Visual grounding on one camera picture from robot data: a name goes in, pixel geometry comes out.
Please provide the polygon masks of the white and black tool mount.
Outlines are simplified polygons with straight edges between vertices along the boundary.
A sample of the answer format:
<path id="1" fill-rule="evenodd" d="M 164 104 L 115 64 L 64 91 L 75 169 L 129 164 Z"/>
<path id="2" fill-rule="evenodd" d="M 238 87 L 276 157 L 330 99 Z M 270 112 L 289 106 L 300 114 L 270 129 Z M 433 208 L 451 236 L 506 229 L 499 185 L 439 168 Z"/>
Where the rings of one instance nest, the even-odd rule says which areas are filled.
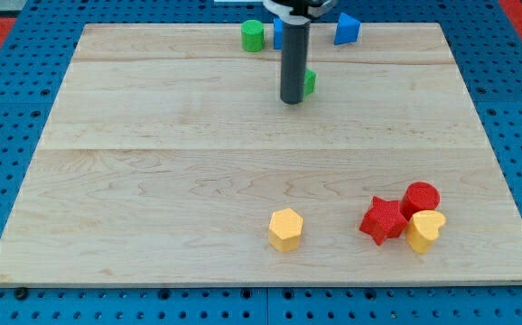
<path id="1" fill-rule="evenodd" d="M 337 0 L 263 0 L 262 4 L 284 23 L 306 24 L 326 15 Z"/>

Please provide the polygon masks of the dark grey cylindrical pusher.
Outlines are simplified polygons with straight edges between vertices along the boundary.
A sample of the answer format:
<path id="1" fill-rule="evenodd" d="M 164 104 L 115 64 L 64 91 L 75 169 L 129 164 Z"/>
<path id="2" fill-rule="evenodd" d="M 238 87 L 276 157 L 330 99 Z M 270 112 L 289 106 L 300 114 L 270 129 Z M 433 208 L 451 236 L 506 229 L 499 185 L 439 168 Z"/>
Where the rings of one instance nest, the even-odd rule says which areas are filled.
<path id="1" fill-rule="evenodd" d="M 289 105 L 303 101 L 310 25 L 283 23 L 280 98 Z"/>

